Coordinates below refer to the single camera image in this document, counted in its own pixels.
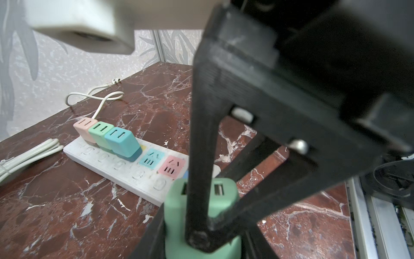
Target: white power strip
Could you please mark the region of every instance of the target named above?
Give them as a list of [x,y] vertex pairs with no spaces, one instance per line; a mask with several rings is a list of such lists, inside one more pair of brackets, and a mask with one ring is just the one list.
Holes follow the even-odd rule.
[[[169,174],[158,173],[159,168],[170,155],[184,159],[184,166],[179,173],[174,174],[176,178],[181,178],[188,169],[188,156],[139,138],[137,140],[143,152],[134,162],[126,161],[100,149],[98,146],[90,145],[82,137],[78,137],[66,145],[63,151],[73,161],[113,181],[139,197],[160,206],[164,202],[174,179],[168,176]],[[165,154],[154,169],[140,164],[141,159],[152,148]],[[214,165],[212,177],[216,177],[219,173],[220,168]]]

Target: power strip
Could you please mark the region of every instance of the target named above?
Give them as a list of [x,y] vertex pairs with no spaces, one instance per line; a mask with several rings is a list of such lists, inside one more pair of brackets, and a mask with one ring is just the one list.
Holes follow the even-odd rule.
[[[188,156],[139,138],[137,141],[143,152],[134,162],[119,158],[97,145],[88,144],[82,137],[66,145],[63,151],[73,161],[160,206],[165,201],[173,181],[183,177],[188,169]],[[149,165],[148,161],[145,162],[145,158],[154,151],[159,153],[160,157],[163,156]],[[169,167],[168,163],[173,160],[171,156],[177,158],[176,161],[183,161],[184,165]],[[219,173],[220,168],[214,165],[212,177],[216,177]]]

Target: marble tabletop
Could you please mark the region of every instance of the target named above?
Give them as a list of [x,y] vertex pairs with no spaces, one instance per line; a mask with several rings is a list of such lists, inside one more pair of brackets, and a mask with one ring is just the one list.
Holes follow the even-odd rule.
[[[104,105],[97,119],[136,137],[188,154],[192,67],[156,63],[108,92],[121,100]],[[92,116],[99,100],[87,99],[0,143],[0,159],[47,138],[66,145],[78,137],[73,123]],[[219,128],[215,164],[222,169],[255,131],[232,118]],[[238,182],[242,196],[288,157],[281,147]],[[30,165],[0,187],[0,258],[127,258],[158,207],[73,162],[63,152]],[[260,222],[282,259],[354,259],[345,185],[322,191]]]

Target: wallpaper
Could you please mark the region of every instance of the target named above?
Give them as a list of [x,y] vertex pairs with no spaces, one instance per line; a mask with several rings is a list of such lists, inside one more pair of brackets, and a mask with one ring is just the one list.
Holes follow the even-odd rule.
[[192,65],[203,30],[161,30],[166,61]]
[[135,32],[132,55],[87,53],[32,31],[23,1],[0,1],[0,141],[65,109],[67,93],[87,92],[157,61],[150,31]]

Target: silver screw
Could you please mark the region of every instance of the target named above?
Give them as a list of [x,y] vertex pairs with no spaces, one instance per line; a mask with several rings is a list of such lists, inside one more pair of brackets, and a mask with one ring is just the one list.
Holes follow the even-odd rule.
[[302,139],[292,140],[287,147],[301,155],[305,155],[309,151],[309,145]]

